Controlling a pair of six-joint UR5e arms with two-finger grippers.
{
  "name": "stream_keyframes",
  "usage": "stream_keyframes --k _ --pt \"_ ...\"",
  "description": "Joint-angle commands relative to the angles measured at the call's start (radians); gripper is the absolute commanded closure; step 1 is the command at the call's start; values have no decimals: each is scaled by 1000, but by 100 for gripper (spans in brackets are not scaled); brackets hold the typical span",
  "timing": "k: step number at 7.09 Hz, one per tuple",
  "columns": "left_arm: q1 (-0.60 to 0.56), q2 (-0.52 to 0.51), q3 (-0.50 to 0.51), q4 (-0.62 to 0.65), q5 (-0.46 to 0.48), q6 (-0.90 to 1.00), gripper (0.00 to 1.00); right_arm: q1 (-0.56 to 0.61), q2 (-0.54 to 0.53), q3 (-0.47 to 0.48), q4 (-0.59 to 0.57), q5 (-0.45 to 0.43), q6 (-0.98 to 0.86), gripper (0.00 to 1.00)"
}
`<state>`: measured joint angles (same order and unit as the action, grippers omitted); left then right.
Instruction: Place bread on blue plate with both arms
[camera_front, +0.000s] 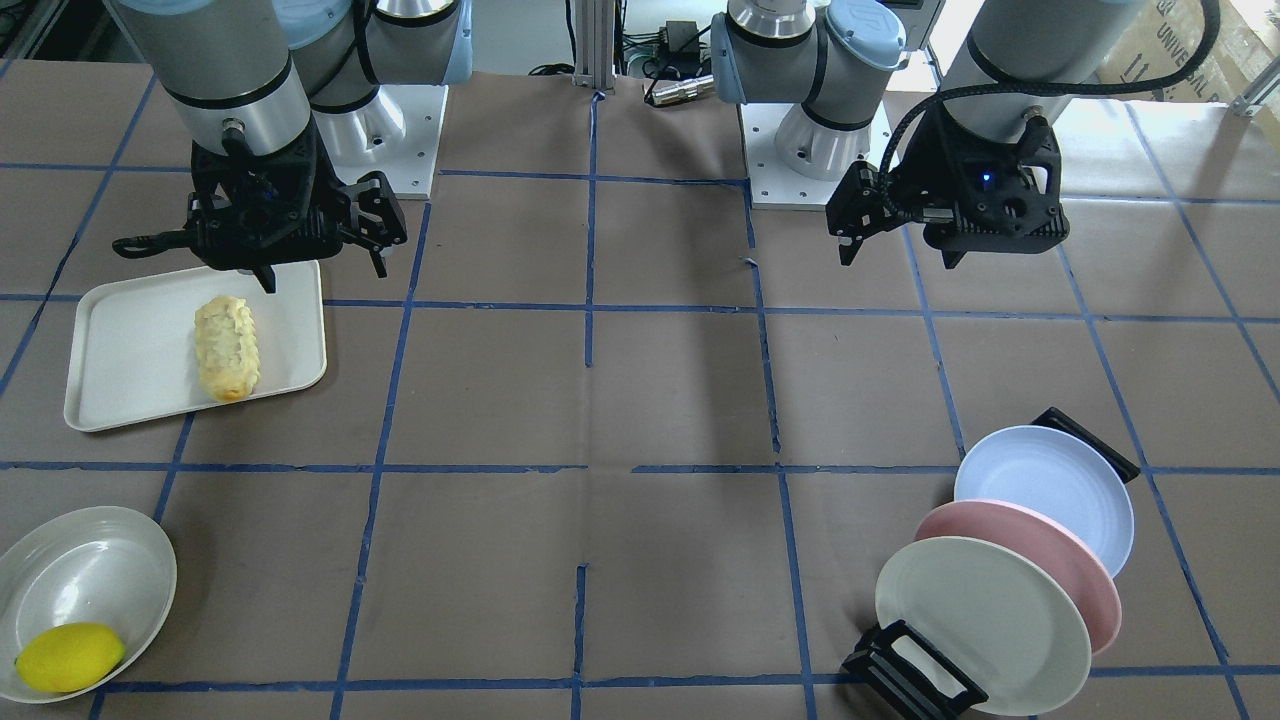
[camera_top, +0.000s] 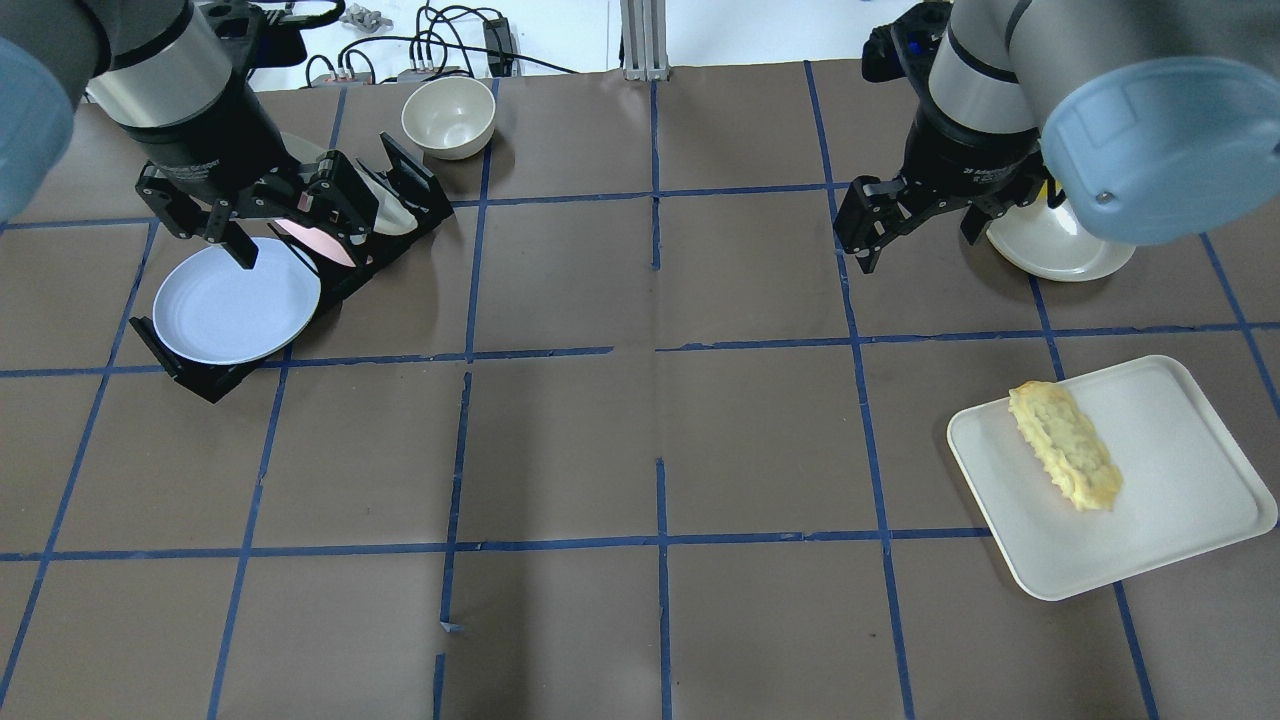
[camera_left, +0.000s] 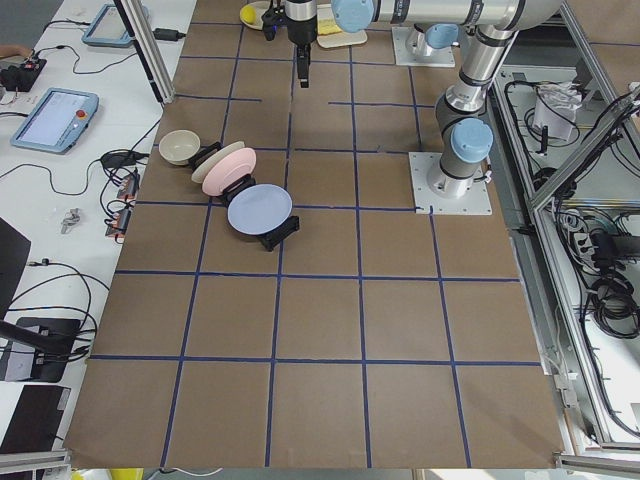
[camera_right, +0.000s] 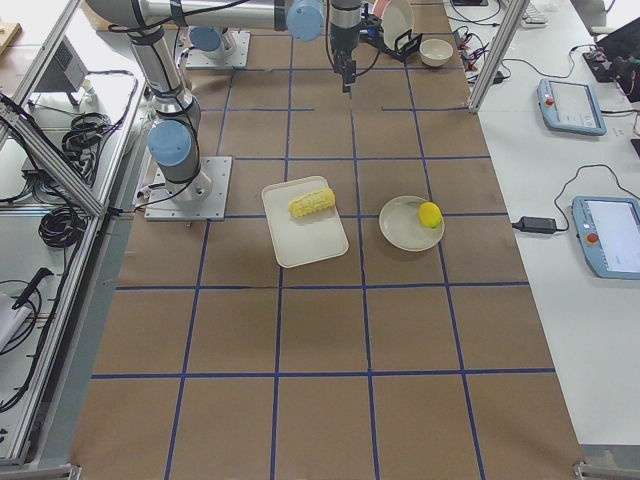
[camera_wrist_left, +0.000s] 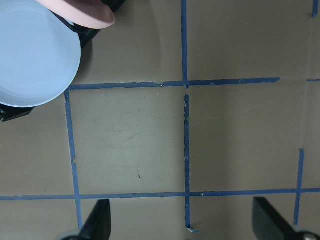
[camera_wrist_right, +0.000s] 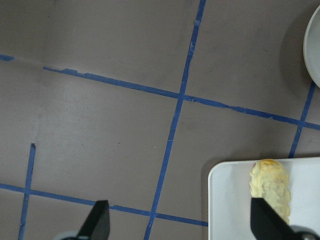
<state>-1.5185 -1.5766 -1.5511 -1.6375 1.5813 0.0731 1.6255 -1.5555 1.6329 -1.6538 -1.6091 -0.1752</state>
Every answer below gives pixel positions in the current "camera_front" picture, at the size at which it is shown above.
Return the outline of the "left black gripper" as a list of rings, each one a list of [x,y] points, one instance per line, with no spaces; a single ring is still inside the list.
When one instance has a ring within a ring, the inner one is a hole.
[[[867,160],[846,170],[826,204],[838,261],[851,266],[867,238],[905,220],[923,224],[925,242],[955,268],[969,252],[1041,254],[1070,234],[1060,201],[1061,152],[1038,108],[1010,143],[964,129],[942,105],[924,111],[893,169],[893,205]]]

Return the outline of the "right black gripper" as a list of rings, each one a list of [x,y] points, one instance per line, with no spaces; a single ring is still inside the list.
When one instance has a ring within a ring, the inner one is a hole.
[[[378,278],[407,242],[404,215],[384,172],[340,184],[315,122],[266,156],[232,158],[191,147],[195,205],[189,229],[119,238],[119,258],[191,250],[216,270],[252,270],[335,256],[343,243],[362,249]],[[334,199],[338,196],[337,206]]]

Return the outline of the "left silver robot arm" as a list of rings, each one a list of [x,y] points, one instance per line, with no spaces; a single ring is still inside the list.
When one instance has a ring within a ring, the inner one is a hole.
[[[899,163],[836,161],[828,232],[850,265],[863,243],[916,223],[947,268],[970,252],[1047,252],[1069,236],[1053,122],[1135,19],[1137,1],[986,1]],[[878,1],[731,1],[710,24],[726,102],[794,105],[803,131],[865,129],[908,32]]]

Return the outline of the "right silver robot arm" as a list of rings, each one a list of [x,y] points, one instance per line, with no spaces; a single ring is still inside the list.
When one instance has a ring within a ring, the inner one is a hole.
[[[397,192],[436,149],[415,88],[466,82],[468,1],[111,1],[188,129],[192,192],[177,231],[120,258],[184,249],[255,275],[362,249],[379,277],[410,234]]]

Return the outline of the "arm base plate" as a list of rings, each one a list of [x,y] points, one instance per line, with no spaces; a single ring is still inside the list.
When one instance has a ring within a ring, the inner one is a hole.
[[[398,199],[433,196],[449,88],[384,85],[365,106],[314,111],[330,163],[347,184],[381,172]]]
[[[854,131],[820,126],[797,104],[744,104],[739,111],[753,205],[764,209],[822,210],[851,164],[881,164],[892,133],[883,105]]]

